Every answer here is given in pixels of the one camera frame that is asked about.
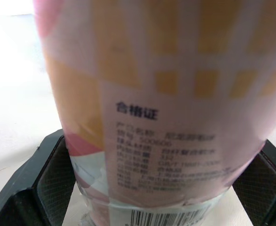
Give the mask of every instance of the bottle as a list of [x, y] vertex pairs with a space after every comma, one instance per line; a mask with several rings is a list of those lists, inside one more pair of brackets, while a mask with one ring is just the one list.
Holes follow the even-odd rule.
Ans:
[[96, 226], [200, 224], [276, 126], [276, 0], [35, 0]]

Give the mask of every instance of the product label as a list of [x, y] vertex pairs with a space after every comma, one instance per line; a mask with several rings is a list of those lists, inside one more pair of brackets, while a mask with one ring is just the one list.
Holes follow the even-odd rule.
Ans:
[[185, 208], [120, 209], [110, 207], [110, 226], [198, 226], [219, 201], [221, 195]]

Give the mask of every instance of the pink pattern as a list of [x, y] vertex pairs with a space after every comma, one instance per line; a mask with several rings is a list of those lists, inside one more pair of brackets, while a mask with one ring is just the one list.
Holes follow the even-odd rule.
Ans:
[[46, 37], [57, 22], [63, 0], [33, 0], [35, 20], [40, 37]]
[[66, 142], [67, 142], [70, 156], [82, 156], [82, 155], [94, 154], [102, 151], [100, 148], [85, 141], [77, 134], [69, 133], [66, 131], [67, 130], [64, 128]]

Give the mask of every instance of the barcode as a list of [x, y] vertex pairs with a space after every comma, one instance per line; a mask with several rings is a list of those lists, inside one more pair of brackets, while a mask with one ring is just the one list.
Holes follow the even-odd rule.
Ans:
[[184, 213], [149, 213], [132, 210], [130, 226], [193, 226], [202, 220], [210, 208]]

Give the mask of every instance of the white background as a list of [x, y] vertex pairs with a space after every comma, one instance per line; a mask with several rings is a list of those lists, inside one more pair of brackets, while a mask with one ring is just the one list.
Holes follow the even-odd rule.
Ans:
[[[0, 0], [0, 15], [32, 13], [30, 0]], [[31, 15], [0, 16], [0, 190], [61, 125]], [[276, 130], [270, 140], [276, 146]], [[85, 212], [74, 190], [64, 225], [77, 226]], [[203, 226], [251, 226], [231, 188]]]

